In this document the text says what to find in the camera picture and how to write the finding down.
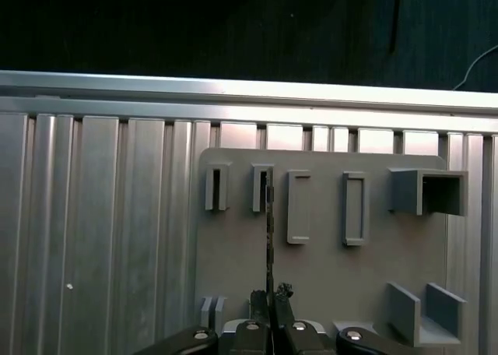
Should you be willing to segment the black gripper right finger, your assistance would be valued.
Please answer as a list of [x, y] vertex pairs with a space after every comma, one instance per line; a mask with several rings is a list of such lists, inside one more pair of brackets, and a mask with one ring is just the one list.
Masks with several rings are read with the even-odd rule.
[[358, 326], [339, 330], [332, 338], [293, 314], [293, 288], [280, 283], [273, 294], [273, 337], [276, 354], [415, 354], [404, 344]]

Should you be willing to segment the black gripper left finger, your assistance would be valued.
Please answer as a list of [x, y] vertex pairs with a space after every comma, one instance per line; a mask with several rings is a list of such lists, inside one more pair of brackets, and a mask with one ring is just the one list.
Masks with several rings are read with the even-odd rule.
[[227, 322], [222, 333], [193, 326], [139, 350], [138, 354], [268, 354], [269, 308], [267, 293], [254, 290], [250, 317]]

